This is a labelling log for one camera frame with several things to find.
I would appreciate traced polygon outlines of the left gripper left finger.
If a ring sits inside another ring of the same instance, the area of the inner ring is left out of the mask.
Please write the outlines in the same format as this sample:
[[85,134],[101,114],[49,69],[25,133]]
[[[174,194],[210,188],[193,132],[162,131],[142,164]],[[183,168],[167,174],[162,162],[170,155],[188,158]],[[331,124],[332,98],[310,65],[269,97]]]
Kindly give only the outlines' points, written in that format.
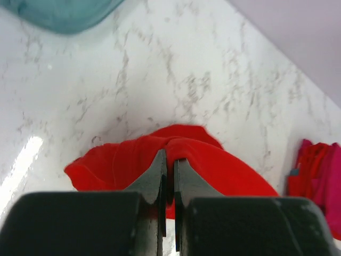
[[162,255],[164,150],[122,191],[22,196],[1,228],[1,255]]

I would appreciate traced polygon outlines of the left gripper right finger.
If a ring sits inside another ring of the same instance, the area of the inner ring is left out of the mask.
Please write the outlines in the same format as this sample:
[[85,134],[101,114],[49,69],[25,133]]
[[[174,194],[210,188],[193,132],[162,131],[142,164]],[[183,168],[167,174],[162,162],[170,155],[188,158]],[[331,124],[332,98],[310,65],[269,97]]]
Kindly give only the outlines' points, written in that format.
[[340,255],[320,209],[302,197],[226,197],[186,159],[174,165],[180,255]]

